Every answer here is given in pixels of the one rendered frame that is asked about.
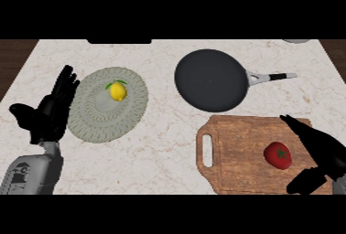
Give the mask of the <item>yellow lemon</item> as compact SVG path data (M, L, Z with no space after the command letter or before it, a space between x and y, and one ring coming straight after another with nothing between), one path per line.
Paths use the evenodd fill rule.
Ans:
M112 83L105 85L105 90L114 101L123 101L127 97L126 81L115 80Z

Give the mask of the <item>brown wooden cutting board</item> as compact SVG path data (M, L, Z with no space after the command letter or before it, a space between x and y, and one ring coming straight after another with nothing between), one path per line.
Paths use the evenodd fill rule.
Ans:
M282 143L291 166L276 169L263 150ZM297 174L316 164L291 128L278 117L213 115L197 131L197 168L216 194L285 194Z

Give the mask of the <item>dark grey frying pan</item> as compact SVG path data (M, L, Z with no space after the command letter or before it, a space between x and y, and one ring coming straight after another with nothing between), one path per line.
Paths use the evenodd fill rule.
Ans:
M186 54L174 70L179 94L204 112L232 110L241 104L250 86L296 77L296 73L250 72L228 53L208 48Z

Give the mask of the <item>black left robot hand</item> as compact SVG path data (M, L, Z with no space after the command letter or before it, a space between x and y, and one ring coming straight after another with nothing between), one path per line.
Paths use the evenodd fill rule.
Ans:
M80 80L66 65L58 75L52 93L40 101L37 108L15 103L9 106L18 125L30 132L30 143L58 142L65 134L71 103Z

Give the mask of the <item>red tomato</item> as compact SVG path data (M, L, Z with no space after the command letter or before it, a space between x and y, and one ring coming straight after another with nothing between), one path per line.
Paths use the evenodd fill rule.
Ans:
M272 142L263 150L263 157L266 162L281 170L291 166L291 152L288 147L279 143Z

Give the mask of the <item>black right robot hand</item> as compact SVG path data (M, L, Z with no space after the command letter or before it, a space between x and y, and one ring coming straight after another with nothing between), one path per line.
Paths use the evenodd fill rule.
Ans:
M306 168L291 180L287 193L309 195L327 182L327 177L337 182L346 176L346 146L328 133L308 126L290 115L281 115L279 119L299 136L316 164L315 167Z

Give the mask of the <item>round grey woven placemat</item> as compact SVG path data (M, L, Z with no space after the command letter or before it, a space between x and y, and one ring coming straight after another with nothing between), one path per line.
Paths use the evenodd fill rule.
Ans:
M118 81L127 90L123 101L111 98L106 85ZM68 119L74 136L87 143L117 140L140 122L149 102L146 83L135 71L112 67L96 70L80 82Z

